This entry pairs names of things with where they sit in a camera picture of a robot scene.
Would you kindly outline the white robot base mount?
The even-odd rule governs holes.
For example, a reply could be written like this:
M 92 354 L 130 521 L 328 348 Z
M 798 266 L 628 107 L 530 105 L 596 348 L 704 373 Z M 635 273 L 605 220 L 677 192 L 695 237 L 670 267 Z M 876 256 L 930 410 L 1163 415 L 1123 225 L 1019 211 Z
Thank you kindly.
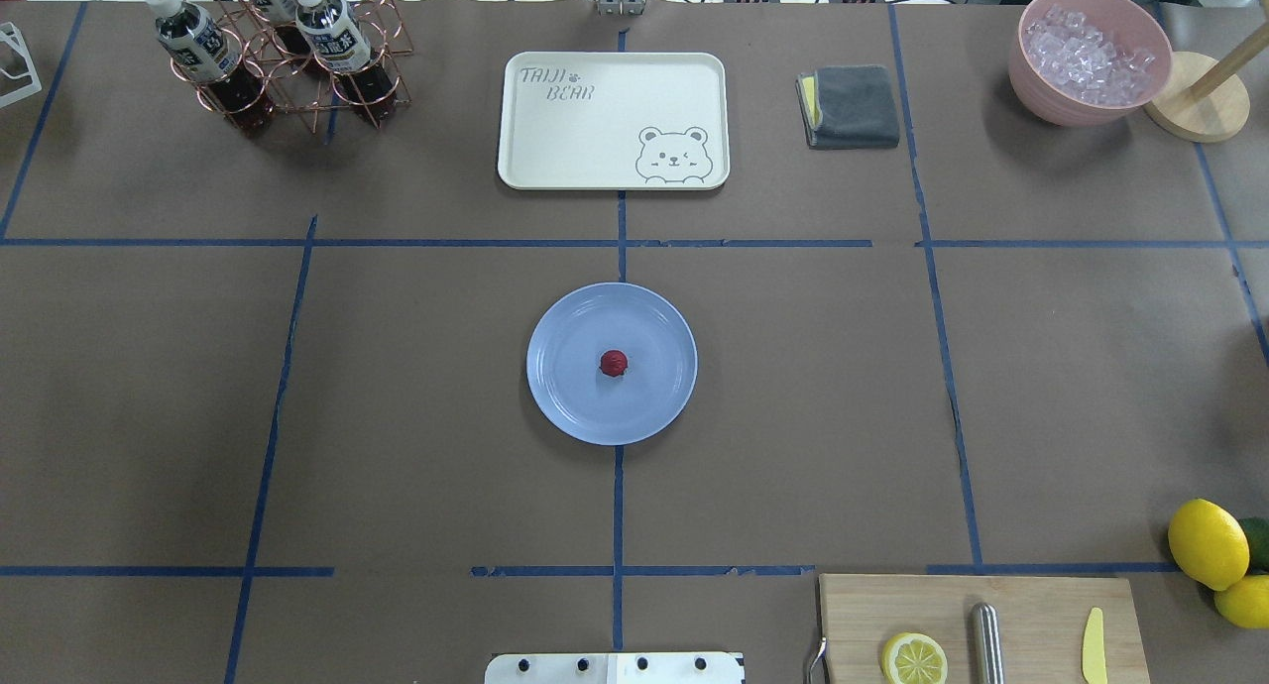
M 504 654 L 485 683 L 745 683 L 744 655 L 725 651 Z

